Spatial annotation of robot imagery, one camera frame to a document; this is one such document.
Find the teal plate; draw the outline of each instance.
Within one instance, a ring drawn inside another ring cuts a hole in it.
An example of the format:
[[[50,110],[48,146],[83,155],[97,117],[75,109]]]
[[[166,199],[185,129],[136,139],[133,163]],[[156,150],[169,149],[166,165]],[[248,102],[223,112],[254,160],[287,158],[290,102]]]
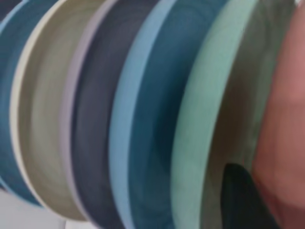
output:
[[[172,205],[178,229],[218,229],[224,167],[251,168],[293,0],[230,0],[195,61],[175,133]]]

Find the beige plate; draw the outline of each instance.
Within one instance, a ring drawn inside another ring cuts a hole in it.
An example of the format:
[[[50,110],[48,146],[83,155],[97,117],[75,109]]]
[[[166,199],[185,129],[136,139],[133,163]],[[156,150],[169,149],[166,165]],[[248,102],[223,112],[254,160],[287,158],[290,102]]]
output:
[[[32,32],[15,72],[10,128],[18,166],[37,200],[58,215],[84,220],[59,152],[59,107],[67,69],[90,17],[104,0],[59,0]]]

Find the dish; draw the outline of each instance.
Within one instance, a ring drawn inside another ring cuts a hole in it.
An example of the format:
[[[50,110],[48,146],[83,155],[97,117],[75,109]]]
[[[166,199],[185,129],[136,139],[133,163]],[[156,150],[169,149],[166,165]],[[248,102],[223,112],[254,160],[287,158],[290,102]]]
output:
[[[177,228],[221,228],[228,162],[251,168],[272,72],[294,1],[230,0],[195,61],[175,133]]]
[[[38,205],[24,183],[14,158],[9,125],[10,93],[22,49],[44,13],[56,2],[22,1],[0,24],[0,183],[23,200]]]
[[[130,212],[123,218],[128,228],[174,228],[170,162],[176,117],[197,51],[225,2],[162,0],[132,46],[110,134],[112,187],[118,208]]]
[[[2,1],[0,1],[0,22],[20,2],[21,2],[21,0],[2,0]]]
[[[303,65],[305,4],[294,11],[272,77],[264,121],[253,160],[255,184],[280,228],[305,223],[303,166]]]
[[[10,102],[14,153],[36,199],[59,216],[84,220],[64,175],[59,109],[75,48],[103,0],[60,0],[27,41],[15,72]]]
[[[157,0],[109,0],[92,17],[70,66],[61,106],[62,153],[82,213],[103,228],[123,228],[108,171],[112,101],[129,48]]]

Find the stacked plate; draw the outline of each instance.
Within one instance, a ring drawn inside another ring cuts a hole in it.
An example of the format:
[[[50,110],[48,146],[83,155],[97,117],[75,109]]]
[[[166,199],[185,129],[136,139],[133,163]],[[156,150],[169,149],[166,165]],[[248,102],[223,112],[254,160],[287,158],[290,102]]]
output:
[[[277,228],[293,219],[274,199],[305,209],[293,181],[277,183],[283,174],[302,183],[305,171],[291,166],[302,154],[276,164],[302,131],[271,155],[281,119],[270,116],[286,95],[303,98],[303,3],[7,0],[1,17],[8,192],[106,229]],[[251,195],[236,194],[245,187]],[[235,220],[236,208],[249,218]]]

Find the stack of plates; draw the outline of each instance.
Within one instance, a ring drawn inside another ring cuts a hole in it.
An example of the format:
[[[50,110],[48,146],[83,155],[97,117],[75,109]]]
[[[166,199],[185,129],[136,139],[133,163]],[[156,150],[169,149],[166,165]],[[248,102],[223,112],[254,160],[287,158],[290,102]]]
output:
[[[295,1],[18,2],[0,1],[0,184],[92,223],[67,229],[227,228],[224,168],[252,169]]]

